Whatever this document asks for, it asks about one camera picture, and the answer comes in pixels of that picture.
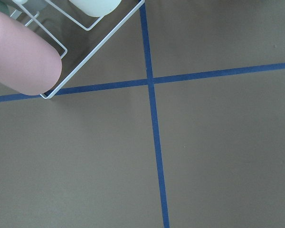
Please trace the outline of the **white cup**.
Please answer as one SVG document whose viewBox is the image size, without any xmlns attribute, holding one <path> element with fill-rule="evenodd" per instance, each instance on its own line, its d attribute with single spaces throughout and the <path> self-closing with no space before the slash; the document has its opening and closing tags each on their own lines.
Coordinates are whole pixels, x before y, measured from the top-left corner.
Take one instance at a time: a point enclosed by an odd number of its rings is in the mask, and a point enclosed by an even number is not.
<svg viewBox="0 0 285 228">
<path fill-rule="evenodd" d="M 91 17 L 102 17 L 114 11 L 121 0 L 70 0 L 77 8 Z"/>
</svg>

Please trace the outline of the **dark pink cup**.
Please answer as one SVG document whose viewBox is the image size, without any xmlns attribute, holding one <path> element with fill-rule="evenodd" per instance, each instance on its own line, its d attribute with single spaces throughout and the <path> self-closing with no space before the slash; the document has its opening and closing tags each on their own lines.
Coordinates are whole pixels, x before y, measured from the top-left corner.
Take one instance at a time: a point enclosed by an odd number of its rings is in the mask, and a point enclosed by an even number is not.
<svg viewBox="0 0 285 228">
<path fill-rule="evenodd" d="M 51 89 L 62 71 L 60 55 L 20 22 L 0 12 L 0 83 L 25 95 Z"/>
</svg>

